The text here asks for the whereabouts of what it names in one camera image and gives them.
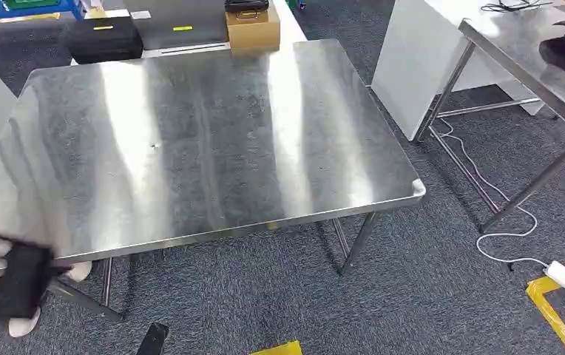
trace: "steel workbench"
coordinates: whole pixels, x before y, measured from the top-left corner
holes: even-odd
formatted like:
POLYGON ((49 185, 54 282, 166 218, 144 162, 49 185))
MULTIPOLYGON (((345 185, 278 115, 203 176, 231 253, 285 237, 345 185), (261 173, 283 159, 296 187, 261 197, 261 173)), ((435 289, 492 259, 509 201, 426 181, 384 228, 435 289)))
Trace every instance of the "steel workbench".
POLYGON ((433 127, 433 122, 436 118, 528 104, 540 100, 565 120, 565 71, 545 62, 540 54, 540 43, 542 41, 564 35, 564 26, 553 26, 554 23, 564 20, 565 6, 560 6, 504 13, 480 18, 477 21, 466 18, 459 26, 460 31, 467 39, 461 57, 452 75, 448 78, 443 93, 430 106, 428 115, 424 118, 416 139, 420 141, 426 132, 430 132, 483 198, 493 216, 480 227, 481 232, 488 230, 541 188, 565 164, 565 151, 510 202, 504 206, 498 206, 483 190, 467 165, 461 161, 441 134, 433 127), (497 61, 537 97, 441 112, 444 102, 452 92, 455 83, 477 47, 497 61))
POLYGON ((36 70, 0 137, 0 233, 108 258, 102 303, 50 290, 112 320, 111 257, 332 220, 344 274, 424 194, 335 40, 36 70), (363 213, 349 247, 337 218, 363 213))

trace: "white table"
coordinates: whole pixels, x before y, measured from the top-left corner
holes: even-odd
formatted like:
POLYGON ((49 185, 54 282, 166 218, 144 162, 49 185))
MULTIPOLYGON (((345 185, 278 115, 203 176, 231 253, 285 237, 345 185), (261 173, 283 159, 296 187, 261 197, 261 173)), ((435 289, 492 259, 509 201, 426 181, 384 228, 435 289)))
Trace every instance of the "white table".
MULTIPOLYGON (((371 87, 410 141, 467 44, 459 31, 461 20, 499 16, 481 10, 489 3, 496 0, 396 0, 371 87)), ((554 4, 564 3, 554 0, 554 4)), ((534 97, 478 49, 453 90, 491 84, 497 84, 513 100, 534 97)), ((531 115, 542 106, 522 105, 531 115)))
MULTIPOLYGON (((280 46, 289 47, 293 43, 306 41, 304 32, 298 25, 294 14, 289 10, 289 6, 285 0, 271 0, 270 4, 276 8, 280 20, 280 46)), ((130 13, 126 9, 108 10, 105 12, 106 17, 127 17, 130 13)), ((230 48, 229 42, 198 44, 194 46, 183 46, 173 48, 162 48, 159 50, 144 50, 142 58, 153 58, 162 55, 179 55, 187 53, 209 52, 212 50, 227 50, 230 48)))

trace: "gray carpet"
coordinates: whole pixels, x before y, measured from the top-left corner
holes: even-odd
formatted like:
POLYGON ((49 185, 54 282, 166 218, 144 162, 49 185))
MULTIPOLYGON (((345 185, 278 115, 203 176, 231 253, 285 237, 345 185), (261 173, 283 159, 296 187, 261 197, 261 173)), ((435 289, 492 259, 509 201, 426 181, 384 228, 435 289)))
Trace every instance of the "gray carpet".
MULTIPOLYGON (((340 39, 368 81, 389 12, 389 1, 310 0, 296 16, 309 38, 340 39)), ((61 65, 60 54, 47 53, 61 65)), ((49 65, 33 56, 0 48, 1 63, 49 65)), ((19 72, 7 84, 24 80, 19 72)), ((485 87, 456 95, 447 109, 505 99, 497 87, 485 87)), ((482 172, 515 194, 565 147, 565 124, 551 116, 531 118, 515 107, 470 114, 454 120, 455 134, 482 172)), ((166 354, 247 354, 294 339, 304 354, 565 354, 524 293, 541 267, 519 263, 509 272, 481 256, 474 242, 476 223, 489 216, 485 205, 436 142, 399 138, 427 197, 380 219, 348 277, 335 272, 342 255, 327 223, 122 257, 112 301, 126 322, 49 297, 31 335, 11 339, 0 322, 0 354, 134 354, 150 322, 170 327, 166 354)), ((565 264, 565 168, 525 206, 540 228, 485 247, 498 256, 565 264)), ((361 222, 343 220, 351 235, 361 222)), ((528 226, 516 213, 499 228, 528 226)), ((98 297, 100 275, 96 268, 79 287, 98 297)), ((565 291, 549 299, 565 321, 565 291)))

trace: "yellow floor tape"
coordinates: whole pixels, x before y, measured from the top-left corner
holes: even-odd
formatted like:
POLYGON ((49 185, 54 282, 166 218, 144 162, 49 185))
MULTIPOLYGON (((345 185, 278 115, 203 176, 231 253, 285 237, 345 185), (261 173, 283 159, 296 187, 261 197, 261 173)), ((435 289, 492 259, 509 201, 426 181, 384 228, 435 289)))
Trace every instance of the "yellow floor tape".
POLYGON ((300 349, 300 342, 296 340, 279 345, 276 348, 257 351, 250 355, 302 355, 302 350, 300 349))
POLYGON ((565 345, 565 324, 557 312, 552 309, 552 306, 548 303, 548 301, 546 301, 546 297, 544 296, 548 292, 559 289, 561 286, 549 277, 540 277, 537 280, 531 281, 527 285, 527 294, 531 297, 533 303, 535 303, 535 307, 539 309, 552 329, 555 333, 557 333, 559 339, 561 339, 565 345))

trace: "black bag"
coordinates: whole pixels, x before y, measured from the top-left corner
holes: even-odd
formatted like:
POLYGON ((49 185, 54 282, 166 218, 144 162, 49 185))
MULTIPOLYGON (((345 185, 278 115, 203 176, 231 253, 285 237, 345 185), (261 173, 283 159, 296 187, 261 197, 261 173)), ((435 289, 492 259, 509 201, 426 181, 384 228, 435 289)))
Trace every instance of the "black bag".
POLYGON ((66 268, 52 266, 49 248, 0 237, 0 258, 6 260, 0 277, 0 319, 32 318, 53 277, 66 268))
POLYGON ((269 8, 269 0, 226 0, 227 13, 242 11, 265 11, 269 8))
POLYGON ((78 64, 141 58, 143 42, 130 17, 76 21, 65 42, 78 64))

